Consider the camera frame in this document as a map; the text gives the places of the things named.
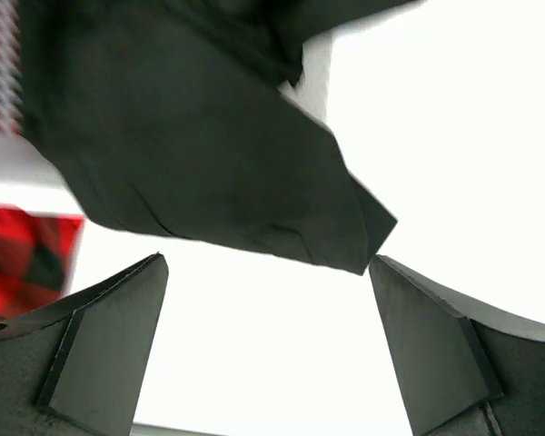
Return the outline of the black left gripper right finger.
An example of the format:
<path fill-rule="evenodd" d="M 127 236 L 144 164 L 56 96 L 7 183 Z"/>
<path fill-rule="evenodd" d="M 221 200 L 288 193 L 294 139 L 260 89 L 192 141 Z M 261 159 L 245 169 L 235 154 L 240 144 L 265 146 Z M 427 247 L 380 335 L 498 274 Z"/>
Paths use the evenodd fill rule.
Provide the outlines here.
<path fill-rule="evenodd" d="M 413 434 L 545 436 L 545 323 L 387 256 L 369 273 Z"/>

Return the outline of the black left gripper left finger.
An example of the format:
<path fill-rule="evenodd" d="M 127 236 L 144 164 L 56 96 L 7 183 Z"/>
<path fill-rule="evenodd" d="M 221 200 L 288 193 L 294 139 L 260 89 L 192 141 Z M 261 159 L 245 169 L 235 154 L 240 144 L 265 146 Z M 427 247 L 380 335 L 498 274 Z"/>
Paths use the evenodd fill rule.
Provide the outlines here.
<path fill-rule="evenodd" d="M 168 274 L 156 253 L 0 321 L 0 435 L 129 434 Z"/>

